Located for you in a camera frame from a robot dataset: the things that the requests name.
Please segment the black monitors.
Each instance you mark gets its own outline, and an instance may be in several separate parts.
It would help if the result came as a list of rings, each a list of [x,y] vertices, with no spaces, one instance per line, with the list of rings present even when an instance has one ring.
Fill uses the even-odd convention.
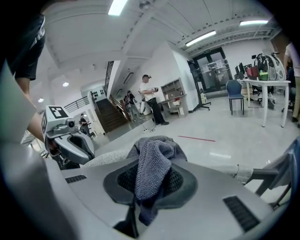
[[[244,66],[243,66],[242,62],[240,62],[240,63],[235,67],[235,71],[236,71],[237,79],[243,80],[243,79],[245,78],[246,71],[245,71],[245,69],[244,69]]]

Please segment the black floor stand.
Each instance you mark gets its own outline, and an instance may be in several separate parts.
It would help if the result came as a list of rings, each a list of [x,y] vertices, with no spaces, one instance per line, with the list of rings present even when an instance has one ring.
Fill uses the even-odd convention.
[[[197,91],[197,96],[198,96],[198,105],[193,109],[193,112],[195,112],[198,109],[207,109],[208,111],[210,110],[210,107],[208,105],[211,105],[211,102],[207,102],[207,103],[203,103],[202,102],[202,98],[201,98],[201,94],[204,93],[203,89],[199,86],[201,82],[201,78],[199,76],[199,71],[196,69],[196,65],[193,61],[188,60],[187,61],[189,68],[190,68],[190,72],[193,76],[194,82],[195,82],[195,88]]]

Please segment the red box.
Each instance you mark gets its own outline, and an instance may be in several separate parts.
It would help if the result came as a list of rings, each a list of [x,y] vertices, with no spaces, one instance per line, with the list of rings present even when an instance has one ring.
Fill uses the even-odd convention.
[[[256,80],[259,77],[258,67],[250,67],[247,69],[247,76],[250,80]]]

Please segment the dark grey cloth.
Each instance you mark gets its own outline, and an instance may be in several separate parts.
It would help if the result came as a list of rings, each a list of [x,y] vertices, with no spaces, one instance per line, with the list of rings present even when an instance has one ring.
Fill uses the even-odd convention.
[[[172,138],[158,135],[136,141],[127,158],[138,158],[134,194],[140,206],[139,221],[149,226],[158,213],[154,202],[165,193],[163,182],[172,160],[187,161],[187,157]]]

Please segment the brown staircase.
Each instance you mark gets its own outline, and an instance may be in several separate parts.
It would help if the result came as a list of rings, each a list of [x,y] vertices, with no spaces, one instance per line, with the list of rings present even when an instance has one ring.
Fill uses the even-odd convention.
[[[128,123],[124,114],[107,98],[94,102],[94,104],[96,115],[106,134]]]

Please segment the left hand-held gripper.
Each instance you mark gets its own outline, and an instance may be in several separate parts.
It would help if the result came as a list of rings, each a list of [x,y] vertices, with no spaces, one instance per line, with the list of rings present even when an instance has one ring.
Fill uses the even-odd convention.
[[[94,144],[63,106],[47,105],[42,117],[45,149],[61,170],[77,169],[95,157]]]

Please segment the white and black backpack device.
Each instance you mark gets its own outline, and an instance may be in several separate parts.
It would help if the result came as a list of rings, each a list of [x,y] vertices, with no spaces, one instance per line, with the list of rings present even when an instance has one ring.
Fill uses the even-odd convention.
[[[284,65],[277,57],[278,52],[271,52],[269,55],[260,53],[252,55],[254,65],[258,68],[258,79],[261,81],[285,81],[286,75]]]

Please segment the person's black clothed torso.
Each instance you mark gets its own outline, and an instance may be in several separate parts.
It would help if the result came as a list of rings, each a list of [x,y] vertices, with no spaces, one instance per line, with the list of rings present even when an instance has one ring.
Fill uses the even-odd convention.
[[[15,78],[36,79],[38,59],[45,45],[45,14],[41,10],[7,20],[5,57]]]

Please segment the red floor tape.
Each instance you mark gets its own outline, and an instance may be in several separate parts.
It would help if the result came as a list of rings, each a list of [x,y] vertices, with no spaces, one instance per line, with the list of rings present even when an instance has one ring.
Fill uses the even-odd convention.
[[[190,137],[190,136],[179,135],[178,137],[180,137],[180,138],[186,138],[186,139],[199,140],[199,141],[213,142],[213,143],[216,142],[216,140],[204,139],[204,138],[197,138],[197,137]]]

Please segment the glass double door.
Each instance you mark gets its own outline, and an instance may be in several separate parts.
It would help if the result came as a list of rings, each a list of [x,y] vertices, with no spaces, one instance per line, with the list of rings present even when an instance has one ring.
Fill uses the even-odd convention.
[[[232,77],[228,61],[221,47],[206,50],[193,58],[200,72],[204,92],[225,90],[228,80]]]

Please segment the blue cloth covered table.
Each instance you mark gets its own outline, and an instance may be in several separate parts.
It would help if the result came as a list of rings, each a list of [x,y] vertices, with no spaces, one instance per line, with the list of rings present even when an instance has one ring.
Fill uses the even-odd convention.
[[[284,182],[290,183],[292,192],[296,192],[300,183],[300,136],[290,144],[284,157],[284,163],[287,163]]]

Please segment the person's left forearm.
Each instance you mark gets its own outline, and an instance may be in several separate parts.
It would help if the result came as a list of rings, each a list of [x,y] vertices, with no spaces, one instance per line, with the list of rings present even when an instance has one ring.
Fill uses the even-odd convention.
[[[44,137],[42,132],[42,118],[37,112],[33,115],[27,127],[27,130],[37,139],[44,142]]]

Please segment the white long table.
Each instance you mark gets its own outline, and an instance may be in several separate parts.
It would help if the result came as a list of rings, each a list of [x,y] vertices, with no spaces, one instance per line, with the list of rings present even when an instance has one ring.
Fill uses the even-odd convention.
[[[262,88],[262,103],[263,103],[263,119],[262,119],[262,127],[264,128],[267,120],[267,111],[268,111],[268,90],[267,87],[284,87],[285,88],[285,101],[284,101],[284,112],[282,115],[282,123],[281,127],[285,127],[285,122],[287,118],[288,112],[288,104],[289,104],[289,83],[290,81],[260,81],[260,80],[238,80],[240,83],[245,83],[247,86],[247,99],[248,99],[248,107],[250,107],[250,90],[249,86],[258,86]]]

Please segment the blue chair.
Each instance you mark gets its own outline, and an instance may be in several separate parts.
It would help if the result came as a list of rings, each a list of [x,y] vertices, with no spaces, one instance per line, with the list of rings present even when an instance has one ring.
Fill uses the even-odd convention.
[[[233,115],[233,100],[240,101],[240,108],[241,108],[242,114],[244,115],[244,96],[241,93],[242,85],[240,84],[240,82],[237,80],[229,80],[226,83],[226,90],[228,93],[231,115]]]

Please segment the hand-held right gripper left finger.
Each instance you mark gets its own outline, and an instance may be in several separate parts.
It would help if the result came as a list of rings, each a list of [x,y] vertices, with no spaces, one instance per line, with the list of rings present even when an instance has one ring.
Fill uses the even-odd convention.
[[[133,195],[117,163],[60,170],[33,150],[14,150],[14,197],[51,240],[132,240],[139,237]]]

